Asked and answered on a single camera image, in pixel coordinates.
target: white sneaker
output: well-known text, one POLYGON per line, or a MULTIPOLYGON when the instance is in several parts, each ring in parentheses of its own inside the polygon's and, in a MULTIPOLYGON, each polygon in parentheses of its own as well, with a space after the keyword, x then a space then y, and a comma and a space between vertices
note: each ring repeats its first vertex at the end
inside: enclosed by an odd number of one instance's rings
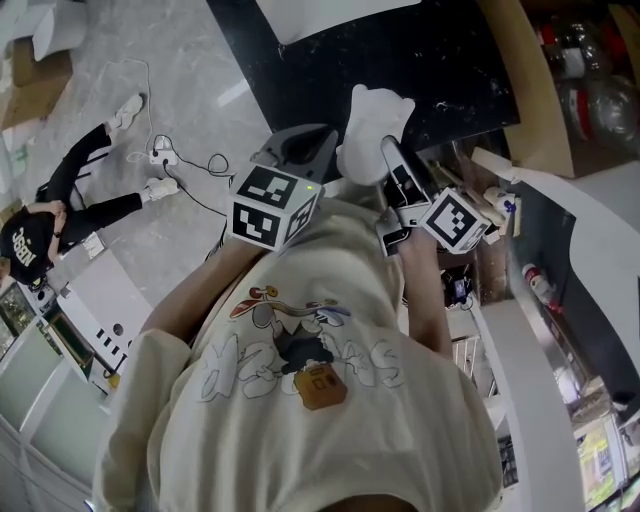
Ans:
POLYGON ((157 201, 166 196, 171 196, 180 192, 178 182, 173 178, 165 178, 160 180, 158 178, 150 178, 147 181, 147 186, 142 193, 149 198, 150 201, 157 201))
POLYGON ((134 94, 118 109, 114 116, 107 121, 112 131, 126 130, 133 123, 133 118, 142 110, 144 100, 142 95, 134 94))

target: black countertop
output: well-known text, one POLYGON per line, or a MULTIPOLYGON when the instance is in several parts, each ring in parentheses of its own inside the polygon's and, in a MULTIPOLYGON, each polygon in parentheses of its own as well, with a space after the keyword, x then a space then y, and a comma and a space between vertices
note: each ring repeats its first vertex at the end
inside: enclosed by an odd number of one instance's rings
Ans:
POLYGON ((341 135, 359 83, 416 101, 414 150, 518 122, 500 53, 473 0, 422 0, 291 45, 255 0, 207 0, 272 131, 326 123, 341 135))

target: white bottle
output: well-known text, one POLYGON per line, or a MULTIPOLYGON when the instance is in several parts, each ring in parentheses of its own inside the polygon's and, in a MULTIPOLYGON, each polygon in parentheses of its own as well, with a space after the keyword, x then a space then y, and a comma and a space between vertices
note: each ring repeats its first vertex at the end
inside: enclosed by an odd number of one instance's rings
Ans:
POLYGON ((489 187, 484 191, 483 197, 505 216, 516 211, 515 194, 509 194, 500 187, 489 187))
POLYGON ((560 313, 562 308, 553 297, 554 291, 549 281, 542 275, 540 269, 533 263, 529 263, 522 269, 524 280, 533 290, 533 293, 542 304, 552 311, 560 313))

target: plastic bottle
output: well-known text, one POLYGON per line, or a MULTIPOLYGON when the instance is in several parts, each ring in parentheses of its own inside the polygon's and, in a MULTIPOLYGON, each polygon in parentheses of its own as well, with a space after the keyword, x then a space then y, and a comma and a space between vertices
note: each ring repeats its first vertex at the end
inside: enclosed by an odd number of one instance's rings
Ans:
POLYGON ((556 78, 609 76, 612 59, 603 32, 586 20, 552 16, 537 30, 551 72, 556 78))
POLYGON ((572 138, 640 153, 638 92, 620 76, 558 84, 558 97, 572 138))
POLYGON ((493 207, 500 213, 509 215, 516 211, 516 196, 509 194, 500 187, 489 187, 483 194, 484 198, 489 201, 493 207))
POLYGON ((554 291, 549 281, 542 275, 540 269, 533 263, 528 263, 522 269, 522 275, 538 300, 552 311, 560 313, 562 308, 554 299, 554 291))

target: hand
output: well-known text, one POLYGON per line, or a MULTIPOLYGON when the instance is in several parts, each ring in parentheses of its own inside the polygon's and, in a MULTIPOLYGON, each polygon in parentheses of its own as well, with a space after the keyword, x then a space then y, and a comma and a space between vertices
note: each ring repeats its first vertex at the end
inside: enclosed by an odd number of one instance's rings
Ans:
POLYGON ((66 211, 67 206, 62 201, 51 201, 49 203, 49 211, 55 216, 66 211))
POLYGON ((60 233, 62 228, 64 228, 65 223, 67 222, 67 214, 66 212, 60 212, 56 215, 56 220, 53 223, 53 232, 60 233))

